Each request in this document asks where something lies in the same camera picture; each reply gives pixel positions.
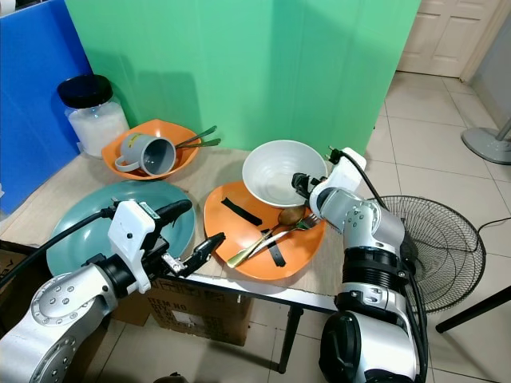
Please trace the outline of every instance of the green backdrop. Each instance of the green backdrop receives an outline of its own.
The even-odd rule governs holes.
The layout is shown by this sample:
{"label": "green backdrop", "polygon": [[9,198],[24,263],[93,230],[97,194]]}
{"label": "green backdrop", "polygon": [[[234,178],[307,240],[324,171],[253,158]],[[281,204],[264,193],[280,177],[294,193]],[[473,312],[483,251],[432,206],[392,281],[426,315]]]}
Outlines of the green backdrop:
{"label": "green backdrop", "polygon": [[131,126],[364,152],[420,0],[66,0]]}

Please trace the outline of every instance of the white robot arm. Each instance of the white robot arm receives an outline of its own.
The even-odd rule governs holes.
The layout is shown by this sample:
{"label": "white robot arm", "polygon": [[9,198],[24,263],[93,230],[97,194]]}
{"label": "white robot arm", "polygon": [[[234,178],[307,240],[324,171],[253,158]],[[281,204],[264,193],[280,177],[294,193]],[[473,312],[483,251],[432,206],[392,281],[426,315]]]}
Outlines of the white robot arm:
{"label": "white robot arm", "polygon": [[343,284],[335,298],[339,312],[325,325],[319,365],[330,382],[421,381],[425,374],[416,376],[406,312],[409,274],[400,255],[404,226],[380,204],[355,194],[365,159],[349,148],[331,151],[335,166],[328,178],[296,173],[292,182],[314,214],[343,235]]}
{"label": "white robot arm", "polygon": [[116,205],[109,229],[115,253],[96,255],[80,269],[50,279],[34,295],[25,317],[0,340],[0,381],[62,382],[80,344],[112,312],[119,299],[144,293],[150,280],[188,276],[224,241],[224,233],[197,246],[184,262],[173,259],[162,227],[192,207],[183,199],[154,211],[145,203]]}

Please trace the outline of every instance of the silver fork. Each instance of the silver fork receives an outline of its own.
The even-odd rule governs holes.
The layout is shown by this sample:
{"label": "silver fork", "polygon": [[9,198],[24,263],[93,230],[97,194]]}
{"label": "silver fork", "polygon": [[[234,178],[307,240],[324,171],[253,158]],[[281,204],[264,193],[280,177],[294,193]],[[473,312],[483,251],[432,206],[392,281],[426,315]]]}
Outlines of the silver fork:
{"label": "silver fork", "polygon": [[251,257],[258,253],[259,251],[263,250],[266,246],[268,246],[270,243],[278,240],[278,239],[281,239],[282,237],[284,237],[285,235],[288,235],[289,233],[291,233],[292,231],[295,231],[295,230],[299,230],[299,231],[304,231],[304,230],[309,230],[309,229],[312,229],[314,226],[316,226],[318,223],[321,222],[321,219],[315,215],[314,213],[311,213],[310,215],[308,215],[307,217],[305,217],[304,219],[301,219],[296,225],[295,227],[293,227],[292,229],[290,230],[286,230],[286,231],[281,231],[279,234],[275,234],[273,235],[272,237],[268,238],[268,239],[265,239],[252,253],[251,253]]}

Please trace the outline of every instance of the electric fan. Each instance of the electric fan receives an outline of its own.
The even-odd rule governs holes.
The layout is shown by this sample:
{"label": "electric fan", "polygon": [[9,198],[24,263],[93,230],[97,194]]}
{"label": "electric fan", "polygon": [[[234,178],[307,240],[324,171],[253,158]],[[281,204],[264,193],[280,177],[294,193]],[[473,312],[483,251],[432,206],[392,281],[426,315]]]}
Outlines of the electric fan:
{"label": "electric fan", "polygon": [[[450,207],[429,199],[381,198],[405,226],[401,256],[415,271],[426,312],[446,310],[468,297],[481,280],[486,260],[475,227]],[[414,306],[413,294],[408,296]]]}

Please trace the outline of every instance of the wall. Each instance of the wall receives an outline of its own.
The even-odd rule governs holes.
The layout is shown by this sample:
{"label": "wall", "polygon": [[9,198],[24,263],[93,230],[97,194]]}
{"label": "wall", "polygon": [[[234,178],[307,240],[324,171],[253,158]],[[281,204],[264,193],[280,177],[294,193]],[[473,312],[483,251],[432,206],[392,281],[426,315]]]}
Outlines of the wall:
{"label": "wall", "polygon": [[130,125],[364,152],[419,0],[66,0]]}
{"label": "wall", "polygon": [[501,128],[511,118],[511,14],[477,69],[472,86]]}
{"label": "wall", "polygon": [[0,18],[0,209],[11,213],[77,154],[57,86],[91,73],[64,0]]}

